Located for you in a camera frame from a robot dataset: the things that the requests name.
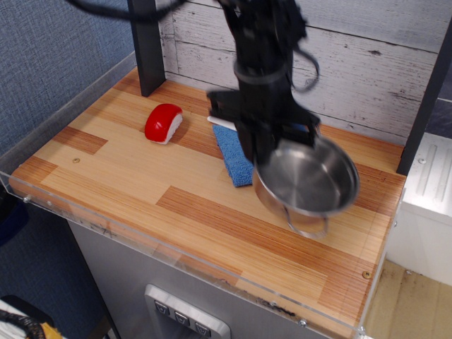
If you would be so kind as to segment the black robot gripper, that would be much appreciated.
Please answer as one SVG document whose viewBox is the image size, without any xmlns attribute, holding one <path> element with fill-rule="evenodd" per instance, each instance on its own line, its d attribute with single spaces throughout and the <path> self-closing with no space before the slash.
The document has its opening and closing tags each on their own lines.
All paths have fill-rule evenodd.
<svg viewBox="0 0 452 339">
<path fill-rule="evenodd" d="M 246 159 L 267 164 L 282 138 L 314 146 L 320 119 L 293 98 L 291 71 L 236 76 L 237 90 L 212 90 L 208 99 L 212 117 L 234 123 Z"/>
</svg>

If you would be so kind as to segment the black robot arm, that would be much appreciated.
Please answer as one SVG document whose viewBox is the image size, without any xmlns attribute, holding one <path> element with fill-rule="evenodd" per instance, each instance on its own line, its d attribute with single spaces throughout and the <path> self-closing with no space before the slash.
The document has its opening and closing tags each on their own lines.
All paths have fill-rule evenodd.
<svg viewBox="0 0 452 339">
<path fill-rule="evenodd" d="M 268 162 L 282 139 L 313 146 L 320 119 L 292 95 L 293 55 L 307 36 L 295 1 L 221 1 L 235 41 L 236 90 L 208 93 L 213 117 L 232 122 L 245 157 Z"/>
</svg>

